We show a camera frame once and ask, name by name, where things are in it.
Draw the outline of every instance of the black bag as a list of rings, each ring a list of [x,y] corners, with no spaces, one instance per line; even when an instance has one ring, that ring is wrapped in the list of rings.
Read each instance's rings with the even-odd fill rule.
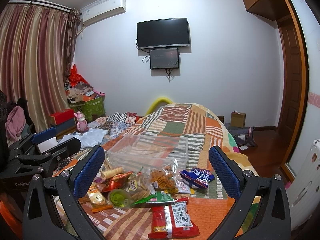
[[[226,128],[228,129],[229,133],[235,139],[236,144],[238,146],[246,145],[248,147],[257,147],[258,145],[253,139],[253,130],[254,127],[234,127],[230,126],[230,124],[226,124]]]

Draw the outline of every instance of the door frame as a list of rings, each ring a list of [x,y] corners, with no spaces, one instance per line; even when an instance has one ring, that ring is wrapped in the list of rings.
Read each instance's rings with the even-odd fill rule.
[[[292,18],[293,24],[297,33],[298,37],[298,43],[299,43],[299,48],[300,48],[300,55],[301,55],[301,76],[302,76],[302,82],[301,82],[301,98],[300,98],[300,104],[299,104],[299,110],[298,110],[298,117],[297,117],[297,122],[295,124],[295,128],[293,130],[292,138],[289,143],[288,149],[284,155],[284,158],[281,163],[281,168],[282,170],[286,173],[286,175],[289,177],[291,181],[293,181],[294,176],[291,173],[291,171],[287,168],[285,165],[289,159],[291,158],[293,151],[297,145],[301,130],[302,130],[302,125],[307,109],[307,104],[308,104],[308,93],[309,93],[309,66],[308,66],[308,54],[307,54],[307,48],[306,48],[306,42],[304,39],[304,35],[302,32],[302,28],[300,25],[299,18],[296,14],[296,11],[291,3],[290,0],[284,0],[289,8],[290,15],[279,19],[277,21],[278,27],[279,27],[279,22],[282,22],[284,20],[287,20],[289,17]],[[283,99],[282,99],[282,106],[281,106],[281,112],[280,112],[280,118],[279,118],[279,123],[278,123],[278,129],[279,129],[279,124],[281,122],[282,114],[283,114],[283,109],[284,109],[284,100],[286,96],[286,59],[285,59],[285,48],[284,48],[284,41],[283,41],[283,35],[281,33],[281,29],[279,28],[280,31],[280,38],[281,38],[281,44],[282,44],[282,50],[284,54],[284,94],[283,94]]]

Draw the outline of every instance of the patchwork quilt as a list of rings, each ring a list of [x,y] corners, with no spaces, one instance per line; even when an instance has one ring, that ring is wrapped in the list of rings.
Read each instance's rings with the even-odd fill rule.
[[[233,137],[223,123],[213,112],[198,104],[169,104],[139,119],[136,124],[122,131],[117,138],[108,141],[102,147],[108,152],[126,134],[187,137],[189,152],[187,169],[204,168],[215,175],[216,179],[209,183],[208,189],[197,190],[194,195],[190,196],[187,206],[188,212],[200,230],[200,236],[195,239],[207,239],[234,203],[234,200],[226,194],[217,174],[210,165],[209,149],[218,145],[243,170],[251,170],[257,175],[248,161],[248,157],[239,153]],[[148,233],[151,232],[152,212],[150,208],[110,209],[95,214],[91,212],[90,203],[83,205],[83,208],[107,239],[146,240]],[[238,234],[245,230],[244,224]]]

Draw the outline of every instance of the clear plastic box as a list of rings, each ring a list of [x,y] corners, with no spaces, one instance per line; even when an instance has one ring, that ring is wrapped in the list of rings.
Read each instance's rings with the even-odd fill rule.
[[[125,135],[110,150],[108,156],[113,166],[125,171],[161,169],[177,160],[178,171],[186,168],[188,139],[186,137]]]

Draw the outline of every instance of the blue gripper pad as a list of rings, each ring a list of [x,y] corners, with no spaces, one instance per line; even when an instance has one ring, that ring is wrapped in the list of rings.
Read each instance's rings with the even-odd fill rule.
[[[92,154],[91,158],[90,152],[88,156],[84,160],[82,160],[87,161],[87,163],[79,172],[78,176],[74,179],[73,195],[76,199],[84,197],[85,194],[87,194],[92,181],[99,172],[99,169],[101,168],[105,159],[104,149],[101,146],[95,146],[92,150],[94,150],[95,152]]]
[[[32,139],[31,142],[33,144],[40,144],[45,142],[46,140],[49,140],[57,135],[57,130],[54,127],[51,127],[47,130],[44,130],[40,133],[36,133]]]
[[[209,151],[209,161],[228,196],[237,200],[241,195],[240,182],[215,147]]]

